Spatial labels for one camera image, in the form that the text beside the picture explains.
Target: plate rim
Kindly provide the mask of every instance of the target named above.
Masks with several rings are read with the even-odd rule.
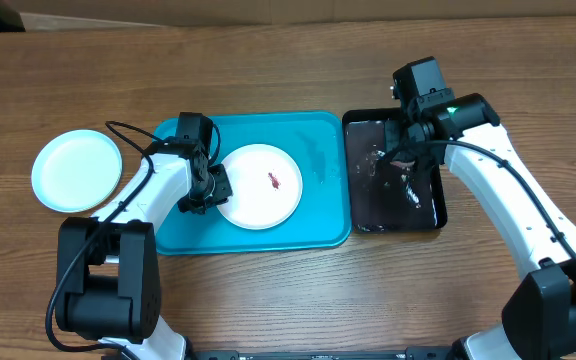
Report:
[[[103,141],[104,143],[110,145],[110,147],[112,148],[112,153],[113,153],[114,157],[116,158],[118,165],[119,165],[116,179],[114,179],[114,183],[110,187],[109,192],[107,194],[105,194],[104,196],[100,197],[100,199],[95,203],[86,204],[85,206],[81,206],[81,207],[77,207],[77,208],[66,208],[66,207],[56,206],[55,203],[47,201],[45,195],[43,197],[41,196],[41,194],[45,194],[45,192],[42,190],[43,186],[41,186],[41,182],[39,181],[39,179],[41,178],[41,174],[43,174],[46,161],[48,160],[52,151],[57,149],[59,146],[62,146],[62,145],[66,144],[70,141],[73,141],[76,139],[81,139],[81,138],[86,138],[86,137],[98,139],[98,140]],[[42,205],[44,205],[45,207],[47,207],[53,211],[72,214],[72,213],[78,213],[78,212],[90,210],[90,209],[94,208],[95,206],[104,202],[110,195],[112,195],[112,193],[117,188],[117,185],[119,185],[119,181],[121,180],[122,172],[123,172],[123,159],[121,157],[121,152],[119,151],[117,144],[115,144],[115,142],[112,141],[111,138],[109,138],[106,134],[99,132],[99,131],[96,131],[96,130],[77,129],[77,130],[71,130],[71,131],[67,131],[63,134],[60,134],[59,136],[50,140],[46,145],[44,145],[44,147],[41,149],[41,151],[39,151],[39,153],[37,154],[35,161],[33,162],[30,181],[31,181],[33,193],[35,194],[35,197],[37,198],[37,200],[39,200],[39,202],[41,202]]]

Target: white plate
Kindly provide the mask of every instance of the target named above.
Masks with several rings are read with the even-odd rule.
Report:
[[[121,154],[106,135],[92,130],[62,134],[46,145],[32,166],[32,189],[61,212],[90,209],[106,199],[121,177]]]
[[[297,163],[270,145],[247,145],[228,154],[222,164],[232,197],[217,206],[221,214],[244,229],[268,229],[295,211],[303,181]]]

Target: cardboard box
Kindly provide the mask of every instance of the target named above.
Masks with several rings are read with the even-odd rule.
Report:
[[[576,0],[8,0],[19,12],[158,25],[576,15]]]

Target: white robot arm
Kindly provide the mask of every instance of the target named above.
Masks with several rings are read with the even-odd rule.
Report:
[[[213,128],[212,121],[201,114],[181,113],[175,136],[157,139],[146,150],[133,145],[144,158],[115,199],[91,218],[64,222],[57,260],[60,291],[55,290],[51,299],[57,324],[102,345],[76,349],[59,343],[52,335],[49,306],[46,331],[56,347],[89,351],[107,345],[123,349],[132,358],[184,359],[185,339],[159,315],[161,289],[154,235],[173,206],[182,212],[204,214],[232,195],[224,167],[212,166],[214,160],[209,160]],[[104,262],[118,264],[119,276],[90,274],[89,265]]]
[[[503,126],[484,124],[464,130],[463,134],[459,141],[488,149],[510,162],[557,222],[559,230],[566,234],[576,253],[576,226],[555,206],[526,169]],[[570,260],[561,244],[551,240],[552,231],[524,189],[505,168],[500,168],[496,161],[480,153],[459,146],[448,145],[444,159],[450,172],[472,191],[501,234],[520,279],[539,270],[545,259],[554,263]],[[464,346],[470,360],[520,359],[501,324],[470,336]]]

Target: black joint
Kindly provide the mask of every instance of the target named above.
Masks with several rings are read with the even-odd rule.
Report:
[[[66,219],[59,230],[57,279],[99,226],[97,220]],[[57,325],[87,340],[119,337],[139,343],[152,335],[161,310],[153,226],[109,224],[97,244],[79,259],[57,299]],[[107,255],[119,256],[119,275],[91,274],[90,266],[102,265]]]
[[[455,135],[463,134],[479,125],[490,123],[499,125],[499,116],[490,107],[488,102],[479,94],[470,94],[455,99],[448,96],[438,103],[423,109],[421,121],[430,120],[435,126],[434,139],[448,140]]]
[[[551,258],[543,258],[539,260],[539,266],[541,266],[542,269],[553,265],[555,265],[555,262],[552,261]]]
[[[177,120],[175,136],[188,143],[197,146],[196,149],[208,156],[212,139],[213,122],[200,113],[182,112]]]
[[[212,180],[211,186],[206,187],[205,192],[197,193],[194,197],[188,194],[179,200],[177,206],[180,212],[190,211],[193,214],[203,215],[207,209],[226,203],[228,197],[232,196],[230,180],[223,165],[209,167],[206,177]]]

